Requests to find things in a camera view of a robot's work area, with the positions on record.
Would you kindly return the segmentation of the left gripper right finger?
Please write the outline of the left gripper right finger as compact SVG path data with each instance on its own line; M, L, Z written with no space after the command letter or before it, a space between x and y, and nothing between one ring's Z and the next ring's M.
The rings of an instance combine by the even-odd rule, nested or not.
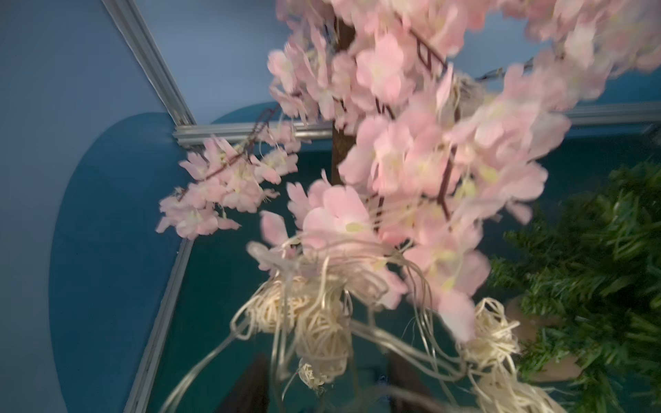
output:
M414 401L392 396L389 402L390 411L434 412L435 409L430 410L426 405L421 404L424 399L430 399L432 394L430 389L419 378L417 370L399 354L388 353L387 360L389 385L408 391L415 396Z

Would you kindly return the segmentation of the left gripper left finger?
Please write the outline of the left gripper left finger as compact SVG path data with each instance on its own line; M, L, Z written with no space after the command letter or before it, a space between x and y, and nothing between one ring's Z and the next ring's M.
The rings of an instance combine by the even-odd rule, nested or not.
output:
M270 363L258 354L236 381L215 413L265 413L270 406Z

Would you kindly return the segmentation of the small green christmas tree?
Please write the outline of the small green christmas tree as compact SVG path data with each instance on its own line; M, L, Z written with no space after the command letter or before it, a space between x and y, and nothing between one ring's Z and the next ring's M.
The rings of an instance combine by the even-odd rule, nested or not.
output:
M604 186L508 232L521 253L492 261L489 283L519 296L538 322L516 358L532 381L554 361L573 358L571 412L620 412L621 377L645 380L640 397L660 409L660 166L614 170Z

